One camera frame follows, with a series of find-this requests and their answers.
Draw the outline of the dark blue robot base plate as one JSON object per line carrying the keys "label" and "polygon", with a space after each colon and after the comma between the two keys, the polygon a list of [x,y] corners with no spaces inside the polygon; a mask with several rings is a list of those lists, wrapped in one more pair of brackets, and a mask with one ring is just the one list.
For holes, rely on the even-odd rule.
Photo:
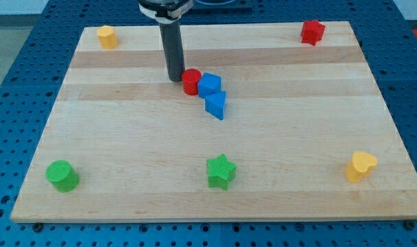
{"label": "dark blue robot base plate", "polygon": [[194,0],[192,10],[251,10],[253,0]]}

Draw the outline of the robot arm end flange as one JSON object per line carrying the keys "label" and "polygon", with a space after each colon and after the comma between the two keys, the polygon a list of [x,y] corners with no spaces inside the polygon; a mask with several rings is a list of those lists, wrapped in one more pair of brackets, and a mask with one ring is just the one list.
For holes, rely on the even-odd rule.
{"label": "robot arm end flange", "polygon": [[170,24],[193,7],[193,0],[138,0],[139,10],[161,24]]}

